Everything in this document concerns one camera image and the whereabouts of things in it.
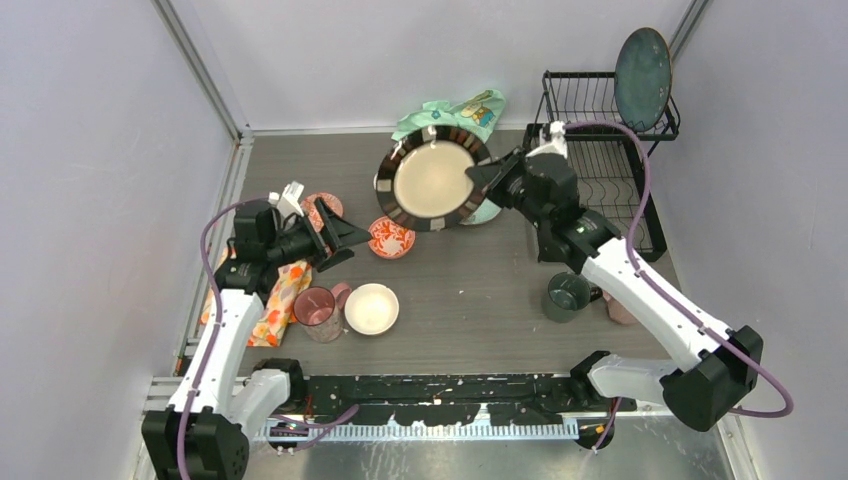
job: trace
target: cup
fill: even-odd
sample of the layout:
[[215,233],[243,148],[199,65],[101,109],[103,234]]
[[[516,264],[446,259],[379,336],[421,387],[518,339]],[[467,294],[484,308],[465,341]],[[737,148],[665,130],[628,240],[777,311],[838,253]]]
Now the cup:
[[591,300],[589,282],[571,273],[558,273],[548,282],[542,297],[542,311],[549,320],[570,322]]
[[309,287],[297,296],[292,311],[310,338],[321,343],[332,342],[344,329],[342,310],[350,292],[346,283],[330,290]]

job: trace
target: bowl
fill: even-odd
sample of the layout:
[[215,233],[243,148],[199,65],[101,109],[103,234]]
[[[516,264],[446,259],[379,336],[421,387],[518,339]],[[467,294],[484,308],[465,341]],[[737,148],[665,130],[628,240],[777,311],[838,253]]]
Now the bowl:
[[345,302],[350,328],[363,335],[380,335],[397,321],[400,304],[389,287],[367,283],[355,289]]
[[380,217],[368,228],[371,240],[368,247],[372,252],[388,260],[406,255],[415,243],[415,232],[401,227],[389,217]]
[[302,202],[300,202],[300,208],[303,209],[303,213],[309,218],[309,222],[312,224],[312,227],[315,228],[316,232],[320,232],[322,228],[324,228],[324,221],[321,220],[321,215],[318,214],[318,209],[315,208],[315,200],[321,197],[324,199],[324,202],[330,207],[330,210],[333,211],[339,218],[344,214],[344,207],[342,206],[342,201],[339,200],[339,197],[333,195],[332,193],[313,193],[308,197],[304,198]]

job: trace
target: plate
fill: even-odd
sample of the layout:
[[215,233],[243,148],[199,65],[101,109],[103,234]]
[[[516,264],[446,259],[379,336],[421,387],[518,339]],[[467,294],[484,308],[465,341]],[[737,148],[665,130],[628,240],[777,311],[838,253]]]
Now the plate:
[[671,96],[671,55],[653,28],[640,28],[624,42],[615,63],[615,104],[634,132],[654,128]]
[[393,222],[419,232],[459,224],[486,199],[485,185],[465,169],[493,160],[486,145],[460,127],[430,125],[402,138],[383,158],[375,190]]
[[415,232],[401,227],[389,217],[380,217],[368,228],[368,247],[377,256],[394,260],[406,255],[415,243]]
[[501,207],[495,205],[494,202],[490,200],[485,200],[483,201],[483,204],[480,205],[480,208],[475,210],[470,217],[459,223],[462,225],[482,225],[494,220],[499,213],[501,213]]
[[389,287],[368,283],[347,297],[345,318],[350,328],[363,335],[380,335],[397,321],[400,304]]

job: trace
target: teal plate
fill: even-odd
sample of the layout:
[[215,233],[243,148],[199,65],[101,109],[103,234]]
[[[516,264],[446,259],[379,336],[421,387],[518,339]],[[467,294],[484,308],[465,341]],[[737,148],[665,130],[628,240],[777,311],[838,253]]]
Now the teal plate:
[[615,64],[615,103],[622,123],[634,132],[650,130],[671,96],[671,55],[653,28],[640,28],[624,42]]

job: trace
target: floor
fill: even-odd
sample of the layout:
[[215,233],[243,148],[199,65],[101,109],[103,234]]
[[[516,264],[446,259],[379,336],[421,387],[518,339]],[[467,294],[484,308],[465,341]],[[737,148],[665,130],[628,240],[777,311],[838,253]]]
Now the floor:
[[[498,131],[488,146],[502,155],[523,132]],[[255,198],[297,180],[304,194],[325,191],[344,204],[345,219],[367,228],[382,215],[372,178],[391,145],[388,134],[257,137],[242,193]],[[293,325],[277,349],[251,348],[241,374],[267,357],[295,358],[307,375],[567,372],[595,350],[664,358],[641,326],[620,326],[595,302],[572,322],[542,314],[544,286],[565,266],[535,261],[532,227],[512,211],[491,223],[419,234],[410,253],[383,260],[366,245],[356,257],[317,274],[314,284],[377,282],[397,294],[401,312],[379,337],[346,332],[318,344]],[[654,264],[676,284],[668,255]]]
[[586,461],[572,441],[319,443],[294,455],[251,453],[245,480],[724,480],[733,474],[715,431],[669,417],[621,417]]

